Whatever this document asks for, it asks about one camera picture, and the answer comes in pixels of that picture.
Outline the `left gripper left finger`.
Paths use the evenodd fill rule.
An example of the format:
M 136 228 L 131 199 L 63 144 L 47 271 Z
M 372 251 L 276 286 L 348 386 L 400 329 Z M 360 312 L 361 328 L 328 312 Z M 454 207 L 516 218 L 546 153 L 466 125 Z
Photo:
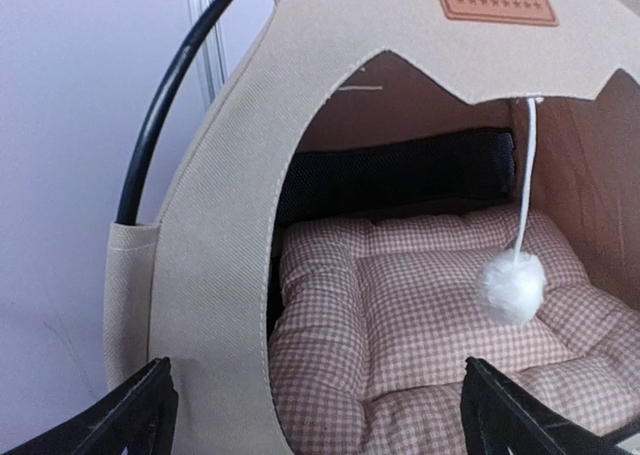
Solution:
M 171 361 L 155 358 L 88 409 L 8 452 L 166 455 L 178 404 Z

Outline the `pink checkered cushion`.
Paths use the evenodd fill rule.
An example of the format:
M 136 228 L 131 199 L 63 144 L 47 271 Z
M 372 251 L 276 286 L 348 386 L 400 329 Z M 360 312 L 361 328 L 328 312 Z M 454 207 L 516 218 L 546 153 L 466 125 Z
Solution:
M 547 277 L 536 317 L 492 322 L 481 272 L 515 237 L 498 207 L 291 227 L 284 310 L 269 340 L 271 390 L 297 454 L 462 454 L 466 361 L 483 358 L 551 409 L 604 435 L 639 415 L 639 315 L 593 286 L 539 212 L 524 247 Z

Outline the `beige pet tent fabric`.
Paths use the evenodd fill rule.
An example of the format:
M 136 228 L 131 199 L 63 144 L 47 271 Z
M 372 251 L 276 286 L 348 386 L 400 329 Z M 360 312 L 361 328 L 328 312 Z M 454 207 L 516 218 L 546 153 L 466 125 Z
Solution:
M 155 220 L 110 229 L 106 376 L 168 357 L 176 454 L 297 454 L 269 340 L 298 224 L 529 217 L 639 315 L 639 0 L 274 0 Z

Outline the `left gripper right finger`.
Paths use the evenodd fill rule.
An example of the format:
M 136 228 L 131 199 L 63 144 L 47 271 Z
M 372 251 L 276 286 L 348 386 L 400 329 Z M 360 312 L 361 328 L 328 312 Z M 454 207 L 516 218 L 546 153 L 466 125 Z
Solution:
M 551 410 L 484 359 L 466 359 L 460 402 L 469 454 L 625 454 L 633 421 L 599 436 Z

